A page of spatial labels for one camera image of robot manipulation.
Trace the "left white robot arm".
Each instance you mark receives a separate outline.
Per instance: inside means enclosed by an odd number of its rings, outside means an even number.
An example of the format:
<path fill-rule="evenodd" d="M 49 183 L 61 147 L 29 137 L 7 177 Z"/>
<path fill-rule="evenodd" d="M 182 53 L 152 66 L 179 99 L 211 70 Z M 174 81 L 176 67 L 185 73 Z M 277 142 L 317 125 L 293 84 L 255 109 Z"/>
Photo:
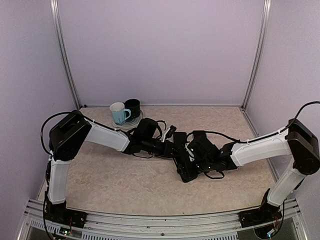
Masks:
<path fill-rule="evenodd" d="M 154 137 L 159 123 L 143 118 L 138 126 L 127 132 L 114 129 L 83 115 L 79 110 L 62 112 L 61 119 L 49 131 L 48 147 L 49 174 L 46 204 L 50 214 L 63 223 L 70 218 L 66 208 L 66 182 L 71 161 L 77 156 L 83 143 L 89 142 L 134 155 L 141 151 L 152 156 L 170 159 L 174 155 L 174 144 L 163 135 Z"/>

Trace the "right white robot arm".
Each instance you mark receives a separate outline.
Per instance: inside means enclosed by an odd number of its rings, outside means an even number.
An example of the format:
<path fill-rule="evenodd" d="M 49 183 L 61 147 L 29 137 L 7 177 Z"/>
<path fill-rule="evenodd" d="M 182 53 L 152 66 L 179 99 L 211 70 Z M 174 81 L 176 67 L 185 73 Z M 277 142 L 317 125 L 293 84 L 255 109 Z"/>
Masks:
<path fill-rule="evenodd" d="M 306 176 L 320 169 L 317 137 L 299 120 L 290 119 L 288 125 L 271 134 L 246 141 L 233 141 L 217 148 L 199 131 L 191 142 L 181 143 L 189 170 L 194 173 L 224 172 L 248 163 L 278 156 L 291 156 L 291 161 L 274 187 L 266 193 L 265 203 L 257 208 L 256 218 L 266 222 L 285 198 Z"/>

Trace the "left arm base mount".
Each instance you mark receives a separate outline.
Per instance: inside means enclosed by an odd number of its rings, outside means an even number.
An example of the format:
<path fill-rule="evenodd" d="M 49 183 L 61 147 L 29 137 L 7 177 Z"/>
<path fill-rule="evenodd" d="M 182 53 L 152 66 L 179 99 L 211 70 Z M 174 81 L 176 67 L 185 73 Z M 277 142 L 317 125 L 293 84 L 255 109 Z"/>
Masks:
<path fill-rule="evenodd" d="M 83 229 L 87 213 L 66 207 L 67 202 L 53 204 L 49 200 L 44 204 L 44 218 L 54 223 Z"/>

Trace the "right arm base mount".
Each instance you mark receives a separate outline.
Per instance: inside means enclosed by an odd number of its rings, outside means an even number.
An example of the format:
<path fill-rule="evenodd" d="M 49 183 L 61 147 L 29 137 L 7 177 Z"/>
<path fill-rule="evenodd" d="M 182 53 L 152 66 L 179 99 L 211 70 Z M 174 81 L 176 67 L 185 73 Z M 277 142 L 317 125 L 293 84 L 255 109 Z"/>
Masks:
<path fill-rule="evenodd" d="M 265 192 L 261 205 L 258 208 L 244 210 L 238 213 L 242 228 L 260 225 L 282 218 L 280 207 L 273 206 L 267 202 L 269 192 L 270 189 Z"/>

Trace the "black phone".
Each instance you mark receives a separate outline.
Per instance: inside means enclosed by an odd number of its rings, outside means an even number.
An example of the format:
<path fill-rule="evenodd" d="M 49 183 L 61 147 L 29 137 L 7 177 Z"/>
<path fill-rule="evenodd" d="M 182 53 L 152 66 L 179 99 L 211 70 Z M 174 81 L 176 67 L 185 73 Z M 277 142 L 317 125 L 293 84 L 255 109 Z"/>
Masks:
<path fill-rule="evenodd" d="M 173 134 L 173 145 L 174 148 L 179 151 L 180 149 L 184 149 L 187 143 L 187 133 L 182 131 L 176 131 Z"/>

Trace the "black phone case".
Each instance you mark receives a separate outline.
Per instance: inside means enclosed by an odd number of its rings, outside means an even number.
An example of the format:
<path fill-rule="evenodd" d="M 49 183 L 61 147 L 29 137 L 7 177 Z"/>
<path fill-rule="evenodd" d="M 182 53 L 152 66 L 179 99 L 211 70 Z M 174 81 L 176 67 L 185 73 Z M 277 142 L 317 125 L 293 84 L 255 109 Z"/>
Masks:
<path fill-rule="evenodd" d="M 188 153 L 184 149 L 174 150 L 172 157 L 177 167 L 177 172 L 180 175 L 187 175 L 189 173 L 189 163 L 190 163 Z"/>

